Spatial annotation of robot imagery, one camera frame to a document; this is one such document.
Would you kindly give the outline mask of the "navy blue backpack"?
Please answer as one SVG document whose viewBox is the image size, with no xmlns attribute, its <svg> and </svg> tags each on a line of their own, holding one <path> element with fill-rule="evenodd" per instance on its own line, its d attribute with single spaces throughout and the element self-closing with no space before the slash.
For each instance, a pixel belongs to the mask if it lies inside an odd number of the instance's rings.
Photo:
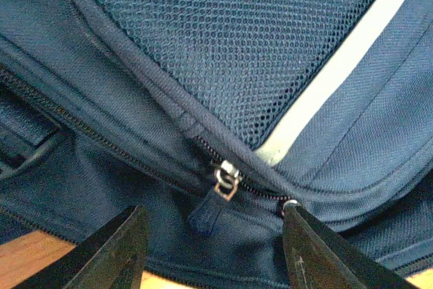
<svg viewBox="0 0 433 289">
<path fill-rule="evenodd" d="M 144 270 L 291 288 L 283 205 L 432 267 L 432 0 L 1 0 L 1 241 L 130 206 Z"/>
</svg>

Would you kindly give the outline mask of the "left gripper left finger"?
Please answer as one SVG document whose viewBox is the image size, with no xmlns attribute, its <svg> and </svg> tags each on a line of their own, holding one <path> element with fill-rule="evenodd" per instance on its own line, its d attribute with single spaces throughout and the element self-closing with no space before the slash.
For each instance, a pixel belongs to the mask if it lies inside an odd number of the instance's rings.
<svg viewBox="0 0 433 289">
<path fill-rule="evenodd" d="M 68 254 L 16 288 L 139 288 L 147 254 L 147 213 L 130 206 Z"/>
</svg>

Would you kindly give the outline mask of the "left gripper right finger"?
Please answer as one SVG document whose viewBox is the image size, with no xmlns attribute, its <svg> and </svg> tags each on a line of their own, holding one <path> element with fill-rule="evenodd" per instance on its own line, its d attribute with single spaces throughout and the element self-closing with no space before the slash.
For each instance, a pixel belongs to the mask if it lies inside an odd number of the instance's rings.
<svg viewBox="0 0 433 289">
<path fill-rule="evenodd" d="M 414 288 L 297 202 L 283 205 L 283 251 L 291 288 Z"/>
</svg>

